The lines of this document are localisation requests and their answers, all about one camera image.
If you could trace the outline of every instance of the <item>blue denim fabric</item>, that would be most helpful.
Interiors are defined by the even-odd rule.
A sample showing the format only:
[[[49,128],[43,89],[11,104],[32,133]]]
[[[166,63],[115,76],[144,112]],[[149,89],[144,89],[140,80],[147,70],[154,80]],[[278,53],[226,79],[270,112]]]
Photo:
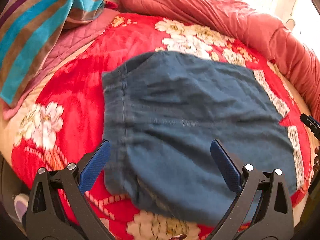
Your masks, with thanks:
[[[261,171],[282,169],[296,191],[287,129],[250,69],[161,51],[103,73],[102,82],[110,193],[128,193],[139,209],[216,225],[235,194],[210,156],[214,139]]]

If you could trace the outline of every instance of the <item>red floral blanket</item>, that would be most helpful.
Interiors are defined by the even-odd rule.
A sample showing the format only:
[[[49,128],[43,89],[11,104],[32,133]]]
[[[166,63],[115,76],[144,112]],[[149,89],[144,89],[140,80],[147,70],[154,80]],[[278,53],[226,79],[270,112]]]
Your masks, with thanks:
[[[101,73],[148,51],[175,50],[201,58],[229,62],[253,70],[288,128],[295,160],[298,191],[295,206],[305,195],[310,176],[308,135],[300,122],[299,109],[287,86],[276,75],[276,66],[239,40],[209,27],[183,24],[162,17],[119,14],[96,41],[75,60],[58,70],[21,122],[15,137],[12,163],[29,186],[40,167],[63,169],[78,162],[100,143],[103,132],[104,98]],[[60,192],[67,216],[75,222],[66,196]],[[205,238],[211,228],[168,219],[137,210],[126,195],[112,196],[100,174],[85,197],[117,239],[163,239],[185,233],[188,239]]]

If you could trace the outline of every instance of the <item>white flower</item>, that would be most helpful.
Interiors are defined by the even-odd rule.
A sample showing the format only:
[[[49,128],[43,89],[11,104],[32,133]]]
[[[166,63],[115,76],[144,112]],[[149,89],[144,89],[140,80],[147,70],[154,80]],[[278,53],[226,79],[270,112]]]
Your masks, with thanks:
[[[207,26],[202,27],[200,25],[191,25],[188,27],[188,31],[191,35],[197,35],[197,37],[204,41],[206,44],[213,44],[217,47],[225,47],[227,45],[227,40],[231,39],[227,36],[221,35],[216,31],[211,30]]]
[[[134,215],[134,221],[128,223],[127,232],[135,240],[168,240],[180,234],[186,234],[186,240],[198,240],[200,229],[196,223],[140,211]]]
[[[112,23],[112,27],[118,27],[120,24],[124,23],[124,17],[120,17],[119,15],[117,15],[114,19],[113,19],[113,23]]]
[[[36,147],[52,150],[57,138],[56,132],[62,128],[62,113],[63,106],[55,102],[50,102],[47,107],[34,104],[20,124],[14,145],[19,145],[24,137],[26,140],[32,139]]]
[[[164,48],[163,48],[163,47],[157,47],[157,48],[156,48],[156,50],[155,50],[155,52],[163,51],[163,50],[164,50]]]
[[[246,67],[245,60],[240,53],[235,53],[231,49],[223,49],[222,56],[230,63]]]
[[[23,117],[18,131],[14,137],[13,144],[14,146],[18,146],[21,143],[22,137],[26,140],[31,139],[32,134],[35,132],[36,125],[34,123],[34,115],[36,112],[40,110],[37,104],[34,104],[30,111]]]
[[[231,43],[234,43],[235,42],[235,38],[231,38],[231,37],[228,37],[228,36],[223,36],[225,40],[229,40]]]
[[[278,77],[281,78],[282,75],[281,75],[281,73],[280,73],[280,71],[278,69],[277,64],[273,64],[273,63],[271,63],[270,61],[267,60],[267,65],[273,71],[274,74],[276,74]]]
[[[163,19],[155,24],[155,28],[158,31],[166,32],[170,35],[181,35],[184,34],[185,26],[183,23],[168,19]]]
[[[163,39],[162,43],[167,45],[167,50],[191,54],[204,59],[211,59],[207,51],[211,51],[212,47],[191,35],[174,35],[172,38]]]
[[[219,55],[216,52],[211,52],[211,59],[214,61],[219,61]]]

